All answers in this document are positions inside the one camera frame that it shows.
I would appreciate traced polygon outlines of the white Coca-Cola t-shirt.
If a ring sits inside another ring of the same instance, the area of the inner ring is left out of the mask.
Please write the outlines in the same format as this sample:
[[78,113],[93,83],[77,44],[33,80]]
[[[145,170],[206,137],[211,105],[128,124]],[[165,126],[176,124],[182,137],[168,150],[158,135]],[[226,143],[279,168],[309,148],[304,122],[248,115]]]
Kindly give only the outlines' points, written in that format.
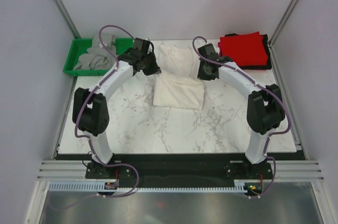
[[162,72],[156,77],[153,105],[202,110],[204,84],[198,79],[200,60],[195,52],[191,48],[161,44],[157,62]]

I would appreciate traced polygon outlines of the green plastic tray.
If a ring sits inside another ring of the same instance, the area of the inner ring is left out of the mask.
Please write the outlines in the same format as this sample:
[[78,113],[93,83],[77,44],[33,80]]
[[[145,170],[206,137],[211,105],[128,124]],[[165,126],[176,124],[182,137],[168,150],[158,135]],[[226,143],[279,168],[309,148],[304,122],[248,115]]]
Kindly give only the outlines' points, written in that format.
[[[131,38],[117,38],[115,47],[116,54],[121,55],[127,49],[133,46],[133,39]],[[63,72],[73,77],[91,77],[91,76],[103,76],[108,70],[75,70],[74,67],[78,63],[78,59],[81,55],[87,52],[87,49],[92,45],[92,39],[74,39],[70,46],[68,57],[65,61]]]

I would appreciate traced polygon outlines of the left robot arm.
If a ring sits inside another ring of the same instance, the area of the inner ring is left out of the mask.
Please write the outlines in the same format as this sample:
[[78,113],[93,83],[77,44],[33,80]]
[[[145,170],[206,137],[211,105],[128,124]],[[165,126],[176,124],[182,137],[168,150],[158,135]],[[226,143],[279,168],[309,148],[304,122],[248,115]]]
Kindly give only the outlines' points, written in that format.
[[88,179],[118,179],[119,164],[111,160],[106,129],[109,125],[108,101],[113,94],[136,73],[150,76],[160,74],[154,53],[154,45],[149,40],[136,38],[131,48],[119,55],[116,64],[90,88],[78,88],[74,92],[72,121],[74,133],[89,143],[91,162],[87,165]]

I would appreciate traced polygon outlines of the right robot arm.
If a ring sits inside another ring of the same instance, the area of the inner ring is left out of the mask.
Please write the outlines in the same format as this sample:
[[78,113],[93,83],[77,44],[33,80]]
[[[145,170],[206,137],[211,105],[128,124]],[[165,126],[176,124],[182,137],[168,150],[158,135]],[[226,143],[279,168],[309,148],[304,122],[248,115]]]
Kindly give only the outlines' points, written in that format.
[[247,100],[246,118],[251,135],[242,172],[247,178],[255,178],[266,161],[269,134],[280,126],[286,116],[281,105],[280,88],[276,84],[262,86],[230,58],[220,57],[211,43],[194,50],[200,57],[198,79],[223,80]]

